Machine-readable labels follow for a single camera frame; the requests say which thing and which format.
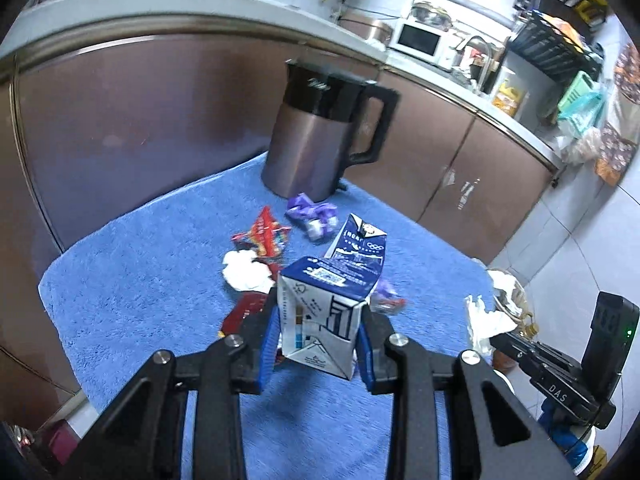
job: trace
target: brown cabinet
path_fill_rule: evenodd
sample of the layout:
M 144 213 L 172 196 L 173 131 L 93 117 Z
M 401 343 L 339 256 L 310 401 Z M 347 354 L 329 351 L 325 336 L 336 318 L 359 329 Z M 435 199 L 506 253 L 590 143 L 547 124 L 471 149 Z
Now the brown cabinet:
M 417 221 L 460 146 L 473 114 L 405 78 L 383 72 L 380 85 L 401 95 L 380 160 L 352 166 L 345 177 Z M 380 107 L 372 103 L 354 151 L 370 142 Z
M 18 156 L 8 86 L 0 89 L 0 420 L 37 430 L 79 390 L 38 282 L 60 254 Z
M 72 395 L 0 351 L 0 420 L 37 430 Z
M 514 140 L 476 118 L 419 223 L 467 256 L 488 264 L 551 177 Z
M 63 249 L 267 149 L 302 46 L 163 36 L 60 57 L 20 76 L 34 186 Z

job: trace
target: electric kettle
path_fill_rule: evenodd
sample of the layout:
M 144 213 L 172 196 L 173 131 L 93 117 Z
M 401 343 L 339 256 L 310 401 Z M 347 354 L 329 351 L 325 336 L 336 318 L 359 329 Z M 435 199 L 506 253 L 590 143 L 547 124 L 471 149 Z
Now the electric kettle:
M 275 194 L 305 193 L 320 202 L 335 192 L 344 170 L 376 162 L 400 96 L 347 72 L 287 61 L 289 81 L 262 170 Z M 383 103 L 369 149 L 349 153 L 367 101 Z

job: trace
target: red snack wrapper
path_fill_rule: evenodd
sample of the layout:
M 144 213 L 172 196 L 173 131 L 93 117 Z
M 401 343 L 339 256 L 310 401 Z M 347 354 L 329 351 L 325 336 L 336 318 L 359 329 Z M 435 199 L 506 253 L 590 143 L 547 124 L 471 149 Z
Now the red snack wrapper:
M 233 235 L 231 241 L 254 248 L 260 258 L 277 258 L 282 254 L 289 240 L 289 231 L 291 227 L 280 224 L 267 205 L 260 212 L 251 229 L 246 233 Z
M 267 301 L 267 295 L 261 292 L 243 292 L 242 296 L 229 312 L 225 320 L 220 327 L 220 337 L 224 337 L 229 334 L 237 334 L 242 325 L 242 320 L 249 314 L 256 314 L 260 312 L 264 307 L 264 302 Z

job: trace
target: metal screw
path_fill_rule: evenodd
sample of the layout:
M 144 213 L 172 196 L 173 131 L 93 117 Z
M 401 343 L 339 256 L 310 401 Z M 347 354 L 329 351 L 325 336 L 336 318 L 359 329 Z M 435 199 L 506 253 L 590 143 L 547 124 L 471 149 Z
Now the metal screw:
M 242 343 L 244 343 L 244 339 L 238 334 L 230 334 L 225 337 L 225 345 L 231 346 L 231 348 L 238 348 Z
M 389 336 L 389 342 L 393 346 L 404 346 L 409 342 L 409 338 L 404 334 L 396 332 Z
M 154 354 L 154 362 L 157 365 L 165 365 L 171 360 L 171 354 L 168 350 L 158 350 Z
M 462 360 L 468 365 L 477 365 L 480 362 L 480 356 L 473 350 L 465 350 L 462 352 Z

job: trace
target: dish rack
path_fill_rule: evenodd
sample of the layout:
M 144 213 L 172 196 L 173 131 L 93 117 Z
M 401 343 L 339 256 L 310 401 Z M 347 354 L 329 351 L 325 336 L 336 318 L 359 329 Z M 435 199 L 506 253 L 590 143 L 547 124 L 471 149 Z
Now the dish rack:
M 574 43 L 535 10 L 527 12 L 526 19 L 508 43 L 508 50 L 559 84 L 570 83 L 580 71 L 592 79 L 598 78 L 600 65 L 584 54 L 581 45 Z

